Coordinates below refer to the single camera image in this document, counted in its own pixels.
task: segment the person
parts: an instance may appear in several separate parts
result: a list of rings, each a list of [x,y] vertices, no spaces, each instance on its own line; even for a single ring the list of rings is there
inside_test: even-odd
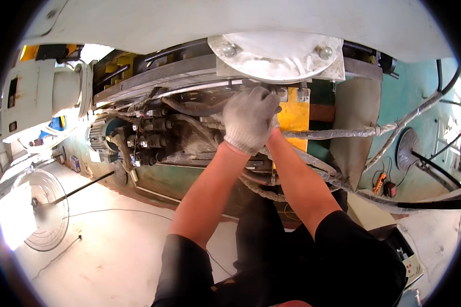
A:
[[[342,211],[326,183],[295,153],[263,87],[232,96],[224,141],[176,209],[154,298],[161,306],[393,306],[406,283],[394,249]],[[286,233],[271,201],[244,208],[237,273],[214,284],[206,244],[250,156],[268,147],[285,197],[302,221]]]

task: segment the yellow metal plate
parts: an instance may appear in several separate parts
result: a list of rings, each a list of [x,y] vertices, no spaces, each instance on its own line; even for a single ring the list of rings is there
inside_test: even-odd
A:
[[[282,111],[278,113],[281,130],[302,131],[309,129],[309,89],[302,89],[302,99],[297,99],[296,87],[289,87],[288,99],[281,102]],[[307,140],[298,138],[287,139],[292,146],[307,152]]]

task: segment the forearm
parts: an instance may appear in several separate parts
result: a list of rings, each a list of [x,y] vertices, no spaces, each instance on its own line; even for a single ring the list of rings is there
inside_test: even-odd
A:
[[[326,183],[295,153],[277,128],[266,143],[289,205],[314,237],[319,223],[341,210]]]
[[[193,183],[172,217],[169,234],[186,237],[203,249],[219,224],[231,188],[249,156],[227,142]]]

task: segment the white work glove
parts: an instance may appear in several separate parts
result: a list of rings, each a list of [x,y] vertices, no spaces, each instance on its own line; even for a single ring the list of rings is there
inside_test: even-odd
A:
[[[280,98],[261,87],[245,89],[229,98],[222,112],[226,127],[224,140],[238,150],[254,156],[268,138],[271,130],[279,127],[277,113]]]

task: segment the hand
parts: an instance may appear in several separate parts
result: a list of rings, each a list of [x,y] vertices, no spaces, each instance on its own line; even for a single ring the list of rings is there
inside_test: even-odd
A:
[[[261,86],[232,96],[222,112],[224,140],[248,155],[256,155],[271,130],[280,126],[276,118],[282,110],[279,104],[280,98]]]

